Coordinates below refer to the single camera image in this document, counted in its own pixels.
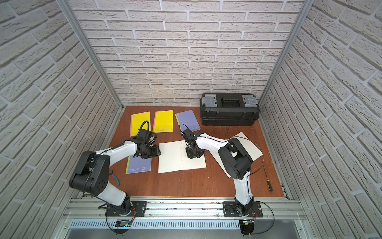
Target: purple notebook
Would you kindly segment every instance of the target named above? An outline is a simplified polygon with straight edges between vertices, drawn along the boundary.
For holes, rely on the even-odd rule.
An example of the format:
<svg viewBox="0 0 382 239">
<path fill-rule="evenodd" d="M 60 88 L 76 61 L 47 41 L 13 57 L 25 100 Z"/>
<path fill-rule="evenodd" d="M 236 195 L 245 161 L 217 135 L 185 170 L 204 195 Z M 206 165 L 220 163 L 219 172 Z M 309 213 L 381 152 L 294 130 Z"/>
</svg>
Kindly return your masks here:
<svg viewBox="0 0 382 239">
<path fill-rule="evenodd" d="M 126 166 L 126 174 L 149 171 L 151 171 L 151 158 L 142 159 L 139 156 L 135 158 L 129 156 Z"/>
<path fill-rule="evenodd" d="M 192 132 L 200 130 L 199 123 L 196 120 L 194 112 L 192 110 L 180 112 L 175 114 L 176 120 L 178 121 L 178 125 L 180 125 L 180 130 L 184 131 L 188 127 Z"/>
</svg>

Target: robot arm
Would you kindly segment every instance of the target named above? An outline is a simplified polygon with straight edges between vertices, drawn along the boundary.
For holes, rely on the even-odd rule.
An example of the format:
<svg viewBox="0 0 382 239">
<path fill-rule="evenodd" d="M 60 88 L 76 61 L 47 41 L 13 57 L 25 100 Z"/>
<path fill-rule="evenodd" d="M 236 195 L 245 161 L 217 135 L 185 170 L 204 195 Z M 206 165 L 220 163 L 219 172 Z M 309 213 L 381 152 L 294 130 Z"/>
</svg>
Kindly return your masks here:
<svg viewBox="0 0 382 239">
<path fill-rule="evenodd" d="M 69 180 L 69 186 L 114 205 L 121 215 L 127 214 L 130 211 L 130 196 L 108 181 L 109 168 L 128 156 L 147 159 L 160 155 L 159 146 L 153 144 L 156 134 L 142 129 L 145 123 L 149 124 L 145 121 L 138 135 L 120 145 L 96 152 L 83 152 Z"/>
<path fill-rule="evenodd" d="M 182 132 L 182 137 L 187 143 L 186 152 L 189 158 L 200 158 L 204 150 L 219 154 L 225 170 L 235 184 L 236 210 L 242 216 L 247 215 L 254 203 L 248 177 L 253 160 L 240 141 L 237 138 L 223 140 L 203 132 L 193 133 L 189 129 Z"/>
</svg>

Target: notebook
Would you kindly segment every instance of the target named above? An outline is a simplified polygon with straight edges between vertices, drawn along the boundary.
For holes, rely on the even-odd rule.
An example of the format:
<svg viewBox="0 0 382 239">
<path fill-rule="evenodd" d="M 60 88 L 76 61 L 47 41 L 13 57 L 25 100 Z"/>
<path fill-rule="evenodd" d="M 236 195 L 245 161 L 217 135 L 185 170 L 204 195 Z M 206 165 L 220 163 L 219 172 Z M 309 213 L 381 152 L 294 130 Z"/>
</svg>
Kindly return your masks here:
<svg viewBox="0 0 382 239">
<path fill-rule="evenodd" d="M 138 134 L 139 128 L 142 123 L 148 121 L 150 124 L 150 112 L 144 112 L 139 114 L 132 114 L 130 119 L 130 136 Z"/>
<path fill-rule="evenodd" d="M 174 122 L 174 111 L 157 111 L 155 112 L 154 125 L 152 131 L 154 133 L 172 132 Z"/>
<path fill-rule="evenodd" d="M 160 143 L 159 148 L 162 154 L 159 156 L 158 173 L 206 167 L 204 155 L 193 159 L 187 157 L 186 142 L 184 140 Z"/>
<path fill-rule="evenodd" d="M 141 157 L 129 156 L 126 166 L 126 174 L 133 174 L 136 172 L 149 172 L 151 171 L 151 158 L 142 159 Z"/>
<path fill-rule="evenodd" d="M 180 126 L 181 131 L 184 131 L 187 127 L 192 132 L 200 130 L 199 123 L 197 122 L 194 112 L 192 110 L 177 113 L 175 114 L 175 117 L 178 121 L 178 125 Z"/>
</svg>

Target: black toolbox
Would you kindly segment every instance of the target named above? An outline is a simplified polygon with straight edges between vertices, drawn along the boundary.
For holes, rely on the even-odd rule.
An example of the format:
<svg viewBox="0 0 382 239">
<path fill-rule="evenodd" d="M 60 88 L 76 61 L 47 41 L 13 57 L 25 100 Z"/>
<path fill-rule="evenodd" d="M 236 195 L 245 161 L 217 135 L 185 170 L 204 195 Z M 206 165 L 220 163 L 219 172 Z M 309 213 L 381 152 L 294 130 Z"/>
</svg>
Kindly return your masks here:
<svg viewBox="0 0 382 239">
<path fill-rule="evenodd" d="M 205 93 L 200 99 L 202 125 L 252 126 L 259 113 L 253 94 Z"/>
</svg>

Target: screwdriver handle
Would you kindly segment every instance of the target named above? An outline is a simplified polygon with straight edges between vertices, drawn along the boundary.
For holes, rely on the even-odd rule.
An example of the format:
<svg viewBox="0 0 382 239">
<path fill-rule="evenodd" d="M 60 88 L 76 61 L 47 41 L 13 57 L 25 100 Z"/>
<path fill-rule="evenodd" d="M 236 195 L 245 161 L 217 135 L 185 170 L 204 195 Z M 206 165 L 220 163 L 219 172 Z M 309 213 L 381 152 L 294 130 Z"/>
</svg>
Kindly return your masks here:
<svg viewBox="0 0 382 239">
<path fill-rule="evenodd" d="M 272 185 L 270 184 L 270 181 L 269 180 L 267 180 L 267 183 L 268 183 L 268 188 L 269 188 L 269 191 L 273 191 L 273 189 L 272 189 Z"/>
</svg>

